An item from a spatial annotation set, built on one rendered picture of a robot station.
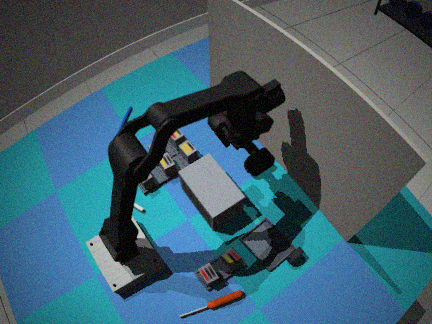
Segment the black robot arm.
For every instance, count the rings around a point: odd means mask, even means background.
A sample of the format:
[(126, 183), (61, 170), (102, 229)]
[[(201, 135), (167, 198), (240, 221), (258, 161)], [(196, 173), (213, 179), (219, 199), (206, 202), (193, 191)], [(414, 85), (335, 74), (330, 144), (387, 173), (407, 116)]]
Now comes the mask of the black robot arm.
[[(138, 184), (145, 181), (162, 160), (173, 133), (222, 113), (237, 130), (249, 130), (256, 122), (259, 125), (253, 131), (256, 140), (260, 134), (268, 133), (274, 122), (267, 113), (285, 100), (280, 82), (272, 79), (261, 86), (240, 70), (226, 75), (214, 87), (156, 102), (143, 115), (126, 122), (108, 145), (113, 173), (112, 201), (110, 217), (105, 218), (99, 232), (114, 261), (124, 265), (140, 253), (135, 243), (139, 231), (132, 221)], [(150, 124), (156, 132), (147, 152), (135, 134)]]

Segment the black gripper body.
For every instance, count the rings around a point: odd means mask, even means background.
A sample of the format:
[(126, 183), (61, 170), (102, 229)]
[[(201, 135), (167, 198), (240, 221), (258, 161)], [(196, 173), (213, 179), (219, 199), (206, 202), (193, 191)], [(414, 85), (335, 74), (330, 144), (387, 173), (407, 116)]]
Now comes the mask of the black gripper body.
[(222, 113), (208, 117), (207, 121), (213, 131), (223, 130), (224, 136), (236, 150), (244, 148), (250, 154), (244, 164), (253, 176), (257, 177), (274, 165), (275, 157), (265, 147), (258, 149), (253, 143), (253, 131), (259, 126), (256, 122), (251, 129), (241, 131), (233, 128)]

